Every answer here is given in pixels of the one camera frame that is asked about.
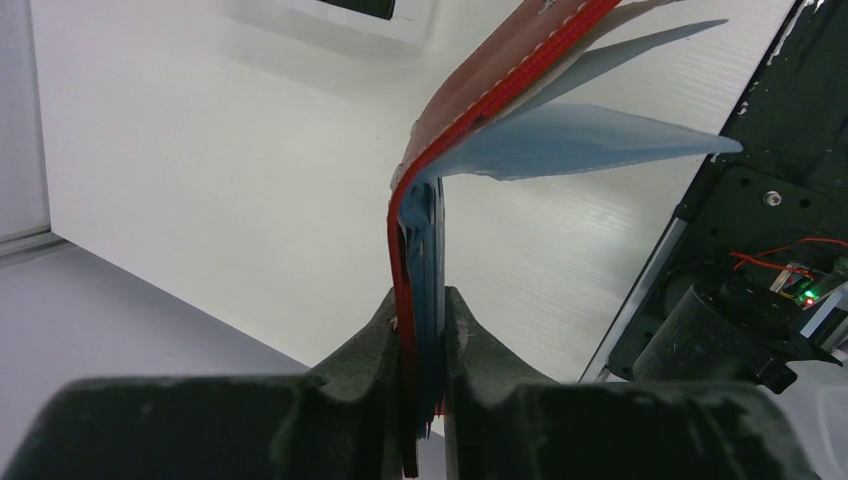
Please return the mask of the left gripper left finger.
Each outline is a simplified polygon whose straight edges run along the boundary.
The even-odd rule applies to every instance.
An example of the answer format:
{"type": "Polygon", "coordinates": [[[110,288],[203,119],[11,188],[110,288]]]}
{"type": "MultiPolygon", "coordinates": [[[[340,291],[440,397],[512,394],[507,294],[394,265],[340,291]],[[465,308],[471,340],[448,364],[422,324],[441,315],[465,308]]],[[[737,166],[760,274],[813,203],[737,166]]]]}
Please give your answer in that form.
{"type": "Polygon", "coordinates": [[[398,479],[387,295],[302,375],[88,378],[43,406],[7,479],[398,479]]]}

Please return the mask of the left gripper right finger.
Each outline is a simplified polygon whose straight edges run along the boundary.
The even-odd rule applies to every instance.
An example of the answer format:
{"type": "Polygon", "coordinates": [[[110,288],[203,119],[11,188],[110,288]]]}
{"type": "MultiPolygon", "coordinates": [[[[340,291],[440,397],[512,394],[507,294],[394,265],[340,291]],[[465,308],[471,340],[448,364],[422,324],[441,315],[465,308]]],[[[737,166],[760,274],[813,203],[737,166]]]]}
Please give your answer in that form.
{"type": "Polygon", "coordinates": [[[788,419],[739,383],[562,384],[445,291],[451,479],[812,479],[788,419]]]}

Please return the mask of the red leather card holder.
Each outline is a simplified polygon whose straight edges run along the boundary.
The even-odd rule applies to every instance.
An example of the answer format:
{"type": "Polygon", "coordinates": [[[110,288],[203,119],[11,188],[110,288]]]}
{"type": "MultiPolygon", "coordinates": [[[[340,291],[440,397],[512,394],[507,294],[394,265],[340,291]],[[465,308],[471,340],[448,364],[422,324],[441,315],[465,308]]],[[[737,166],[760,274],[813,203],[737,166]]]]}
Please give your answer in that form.
{"type": "Polygon", "coordinates": [[[387,215],[406,477],[418,474],[417,443],[429,435],[444,395],[446,177],[514,181],[740,150],[723,136],[561,102],[647,51],[713,27],[701,21],[598,46],[657,8],[655,1],[524,1],[453,71],[413,124],[387,215]]]}

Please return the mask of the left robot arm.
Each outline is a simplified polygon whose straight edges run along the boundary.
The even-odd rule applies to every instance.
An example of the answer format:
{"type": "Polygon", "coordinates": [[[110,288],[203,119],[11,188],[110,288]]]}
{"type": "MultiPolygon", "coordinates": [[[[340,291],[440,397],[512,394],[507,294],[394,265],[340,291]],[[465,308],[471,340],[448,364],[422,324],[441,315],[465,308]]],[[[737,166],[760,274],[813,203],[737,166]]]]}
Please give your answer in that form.
{"type": "MultiPolygon", "coordinates": [[[[776,403],[802,365],[838,362],[789,328],[796,307],[741,278],[694,284],[628,382],[559,384],[446,291],[451,479],[821,479],[776,403]]],[[[125,377],[67,384],[8,479],[402,479],[392,298],[300,376],[125,377]]]]}

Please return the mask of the white plastic bin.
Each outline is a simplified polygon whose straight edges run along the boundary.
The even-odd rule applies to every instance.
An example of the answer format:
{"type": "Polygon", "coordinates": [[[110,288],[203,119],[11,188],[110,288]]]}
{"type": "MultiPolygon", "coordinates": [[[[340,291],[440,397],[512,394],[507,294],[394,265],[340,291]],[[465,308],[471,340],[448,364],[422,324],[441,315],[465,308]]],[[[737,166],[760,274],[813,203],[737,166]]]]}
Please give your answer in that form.
{"type": "Polygon", "coordinates": [[[283,0],[277,4],[358,31],[420,44],[427,37],[436,2],[283,0]]]}

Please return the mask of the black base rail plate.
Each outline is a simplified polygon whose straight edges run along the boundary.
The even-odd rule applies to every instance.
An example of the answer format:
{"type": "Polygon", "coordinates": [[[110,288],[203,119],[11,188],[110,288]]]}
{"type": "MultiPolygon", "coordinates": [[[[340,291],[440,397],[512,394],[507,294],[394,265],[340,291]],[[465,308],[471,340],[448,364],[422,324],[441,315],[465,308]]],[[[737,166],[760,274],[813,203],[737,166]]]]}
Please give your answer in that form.
{"type": "Polygon", "coordinates": [[[775,393],[846,324],[847,5],[797,1],[582,374],[775,393]]]}

